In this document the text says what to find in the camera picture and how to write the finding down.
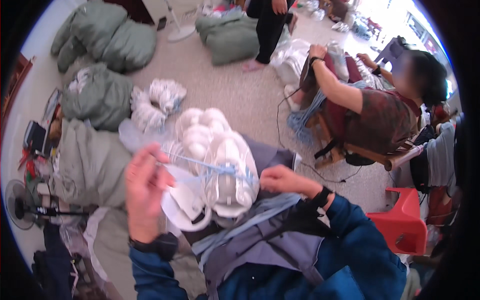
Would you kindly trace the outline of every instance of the black watch strap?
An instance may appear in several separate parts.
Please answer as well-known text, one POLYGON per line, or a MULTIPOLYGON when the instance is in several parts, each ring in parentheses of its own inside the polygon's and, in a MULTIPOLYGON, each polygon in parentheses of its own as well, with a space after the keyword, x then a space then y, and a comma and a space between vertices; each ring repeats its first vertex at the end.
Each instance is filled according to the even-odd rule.
POLYGON ((129 245, 143 253, 156 253, 161 259, 171 261, 178 250, 179 241, 173 233, 161 234, 151 243, 142 243, 129 237, 129 245))
POLYGON ((381 68, 380 68, 380 65, 377 65, 377 68, 375 70, 373 70, 372 74, 373 75, 380 75, 380 73, 382 72, 381 68))
POLYGON ((323 60, 317 56, 314 56, 310 59, 310 68, 313 66, 313 62, 316 61, 316 60, 323 60))
POLYGON ((318 193, 312 200, 311 200, 311 203, 312 203, 312 206, 315 206, 315 207, 324 207, 328 200, 327 200, 327 197, 328 195, 332 194, 333 191, 329 188, 327 188, 326 186, 324 186, 324 188, 322 189, 322 191, 320 193, 318 193))

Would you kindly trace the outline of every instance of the fan stand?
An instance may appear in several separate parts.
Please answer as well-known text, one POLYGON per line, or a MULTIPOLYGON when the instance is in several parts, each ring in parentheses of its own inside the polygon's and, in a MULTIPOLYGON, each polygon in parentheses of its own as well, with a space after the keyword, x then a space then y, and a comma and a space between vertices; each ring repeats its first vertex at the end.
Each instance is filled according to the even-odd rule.
POLYGON ((173 21, 174 21, 175 27, 176 27, 168 35, 167 40, 170 43, 176 43, 176 42, 180 42, 181 40, 184 40, 184 39, 188 38, 189 36, 191 36, 195 32, 195 26, 193 26, 193 25, 180 26, 180 23, 177 19, 177 16, 175 15, 172 7, 170 6, 170 3, 168 2, 168 0, 164 0, 164 1, 167 4, 168 11, 172 15, 172 18, 173 18, 173 21))

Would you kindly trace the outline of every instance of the plastic stool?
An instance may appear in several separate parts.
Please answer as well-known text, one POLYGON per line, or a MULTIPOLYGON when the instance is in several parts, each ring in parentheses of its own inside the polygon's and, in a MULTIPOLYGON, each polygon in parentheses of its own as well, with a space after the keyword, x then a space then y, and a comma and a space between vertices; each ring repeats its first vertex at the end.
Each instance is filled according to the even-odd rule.
POLYGON ((385 213, 367 213, 393 253, 425 254, 427 225, 420 219, 419 196, 416 189, 386 188, 400 192, 395 206, 385 213))

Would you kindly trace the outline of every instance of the floor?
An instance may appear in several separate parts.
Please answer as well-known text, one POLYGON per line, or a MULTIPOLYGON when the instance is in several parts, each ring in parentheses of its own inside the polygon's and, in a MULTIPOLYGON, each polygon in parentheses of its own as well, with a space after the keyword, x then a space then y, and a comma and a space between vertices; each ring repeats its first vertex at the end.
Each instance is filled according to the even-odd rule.
MULTIPOLYGON (((293 38, 302 38, 310 43, 326 44, 334 39, 343 44, 351 55, 359 52, 376 57, 366 42, 350 31, 339 33, 331 29, 334 24, 328 18, 314 21, 307 12, 299 11, 299 21, 293 38)), ((167 42, 171 26, 158 33, 158 45, 152 61, 142 70, 131 74, 133 82, 146 87, 154 78, 170 78, 187 88, 187 97, 182 108, 216 107, 224 112, 231 127, 270 145, 279 145, 276 127, 277 105, 283 98, 283 85, 277 78, 273 67, 261 71, 243 73, 241 62, 214 67, 210 54, 197 34, 176 44, 167 42)), ((304 162, 313 165, 316 149, 298 142, 293 131, 286 125, 289 114, 288 105, 283 103, 279 109, 279 132, 285 147, 298 152, 304 162)), ((339 162, 321 171, 323 178, 339 181, 357 172, 359 167, 339 162)), ((299 172, 307 177, 324 183, 330 189, 358 204, 365 212, 388 210, 392 195, 385 192, 393 182, 380 164, 364 166, 357 175, 345 183, 326 182, 306 166, 300 166, 299 172)))

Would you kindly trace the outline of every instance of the light blue shoelace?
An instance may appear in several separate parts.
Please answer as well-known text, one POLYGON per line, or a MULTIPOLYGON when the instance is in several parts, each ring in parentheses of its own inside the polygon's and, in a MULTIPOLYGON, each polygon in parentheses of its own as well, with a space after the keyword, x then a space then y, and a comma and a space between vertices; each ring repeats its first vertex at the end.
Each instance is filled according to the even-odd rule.
POLYGON ((203 161, 196 160, 196 159, 193 159, 193 158, 189 158, 189 157, 186 157, 186 156, 177 155, 177 154, 170 153, 170 152, 165 152, 165 151, 164 151, 164 153, 167 154, 167 155, 171 155, 171 156, 175 156, 175 157, 178 157, 178 158, 181 158, 181 159, 185 159, 186 161, 190 161, 190 162, 193 162, 195 164, 199 164, 199 165, 207 168, 210 171, 210 172, 206 172, 204 175, 197 176, 197 177, 194 177, 194 178, 179 180, 177 182, 185 183, 185 182, 189 182, 189 181, 200 180, 202 178, 207 178, 208 176, 211 175, 211 172, 216 172, 219 175, 230 175, 232 177, 239 178, 241 180, 246 180, 250 184, 253 184, 254 182, 258 182, 258 179, 251 178, 251 177, 246 177, 246 176, 243 176, 243 175, 238 175, 237 171, 235 169, 235 166, 219 167, 219 166, 210 165, 210 164, 207 164, 203 161))

